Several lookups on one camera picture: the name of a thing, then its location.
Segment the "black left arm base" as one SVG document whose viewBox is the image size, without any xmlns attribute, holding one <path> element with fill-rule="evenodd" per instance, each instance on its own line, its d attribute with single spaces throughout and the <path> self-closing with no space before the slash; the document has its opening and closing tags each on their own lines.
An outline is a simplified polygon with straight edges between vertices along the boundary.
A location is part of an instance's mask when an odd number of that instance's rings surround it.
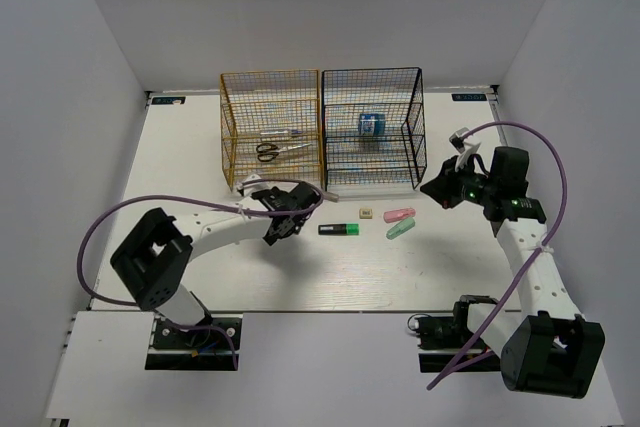
<svg viewBox="0 0 640 427">
<path fill-rule="evenodd" d="M 213 317 L 219 330 L 183 331 L 164 318 L 154 321 L 147 371 L 232 372 L 240 360 L 241 317 Z"/>
</svg>

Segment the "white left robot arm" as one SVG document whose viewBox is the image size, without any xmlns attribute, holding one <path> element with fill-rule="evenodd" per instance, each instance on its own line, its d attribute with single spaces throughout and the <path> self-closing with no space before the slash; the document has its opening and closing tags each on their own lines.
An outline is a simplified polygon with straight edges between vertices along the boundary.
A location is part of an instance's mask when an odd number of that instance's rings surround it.
<svg viewBox="0 0 640 427">
<path fill-rule="evenodd" d="M 262 240 L 271 246 L 296 235 L 323 200 L 321 191 L 309 183 L 286 191 L 255 177 L 245 181 L 243 193 L 228 211 L 213 208 L 176 217 L 161 208 L 151 209 L 110 259 L 137 307 L 176 325 L 177 334 L 188 345 L 205 343 L 212 325 L 204 304 L 182 284 L 188 264 L 245 240 Z"/>
</svg>

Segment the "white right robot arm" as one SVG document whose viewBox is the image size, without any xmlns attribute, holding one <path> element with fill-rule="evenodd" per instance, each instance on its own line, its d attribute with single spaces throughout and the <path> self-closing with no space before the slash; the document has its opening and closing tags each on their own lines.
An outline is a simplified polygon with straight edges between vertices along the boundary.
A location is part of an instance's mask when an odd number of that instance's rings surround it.
<svg viewBox="0 0 640 427">
<path fill-rule="evenodd" d="M 586 396 L 605 344 L 600 324 L 586 320 L 561 279 L 540 202 L 527 194 L 527 151 L 497 147 L 486 167 L 474 147 L 446 160 L 422 193 L 445 209 L 479 205 L 490 222 L 516 281 L 517 313 L 489 315 L 491 296 L 463 295 L 443 320 L 415 320 L 426 350 L 485 347 L 499 359 L 508 390 L 581 399 Z"/>
</svg>

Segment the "clear spray bottle blue cap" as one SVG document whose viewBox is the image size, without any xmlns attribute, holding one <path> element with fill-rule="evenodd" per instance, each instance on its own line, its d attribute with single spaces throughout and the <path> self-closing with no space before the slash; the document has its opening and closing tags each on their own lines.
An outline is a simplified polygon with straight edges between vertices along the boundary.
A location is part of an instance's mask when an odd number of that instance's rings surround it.
<svg viewBox="0 0 640 427">
<path fill-rule="evenodd" d="M 297 129 L 283 129 L 283 130 L 268 130 L 259 133 L 259 136 L 263 139 L 267 138 L 296 138 L 303 135 L 301 130 Z"/>
</svg>

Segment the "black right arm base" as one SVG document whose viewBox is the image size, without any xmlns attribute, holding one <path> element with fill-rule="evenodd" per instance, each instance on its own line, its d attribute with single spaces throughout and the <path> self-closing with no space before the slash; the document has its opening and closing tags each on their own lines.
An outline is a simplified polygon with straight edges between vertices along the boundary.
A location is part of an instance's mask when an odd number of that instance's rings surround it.
<svg viewBox="0 0 640 427">
<path fill-rule="evenodd" d="M 407 331 L 417 340 L 419 371 L 423 374 L 440 372 L 463 347 L 471 334 L 457 328 L 452 316 L 432 316 L 418 313 L 407 319 Z M 459 373 L 489 373 L 500 371 L 500 359 L 482 341 L 475 342 L 460 363 L 469 362 Z"/>
</svg>

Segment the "black handled scissors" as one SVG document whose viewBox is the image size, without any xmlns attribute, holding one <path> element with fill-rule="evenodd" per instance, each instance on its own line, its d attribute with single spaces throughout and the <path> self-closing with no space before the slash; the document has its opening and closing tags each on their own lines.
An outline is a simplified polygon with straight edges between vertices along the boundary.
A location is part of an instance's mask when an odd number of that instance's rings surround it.
<svg viewBox="0 0 640 427">
<path fill-rule="evenodd" d="M 280 147 L 274 143 L 264 142 L 256 146 L 255 152 L 256 158 L 259 162 L 268 163 L 274 161 L 281 154 L 298 151 L 310 146 L 310 143 L 303 143 Z"/>
</svg>

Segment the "blue tape box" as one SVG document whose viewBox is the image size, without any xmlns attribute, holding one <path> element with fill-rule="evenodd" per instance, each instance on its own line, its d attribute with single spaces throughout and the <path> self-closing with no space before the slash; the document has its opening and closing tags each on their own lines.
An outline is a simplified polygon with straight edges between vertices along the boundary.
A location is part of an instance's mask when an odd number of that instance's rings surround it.
<svg viewBox="0 0 640 427">
<path fill-rule="evenodd" d="M 381 113 L 361 113 L 358 118 L 358 133 L 361 136 L 382 136 L 386 128 L 386 117 Z"/>
</svg>

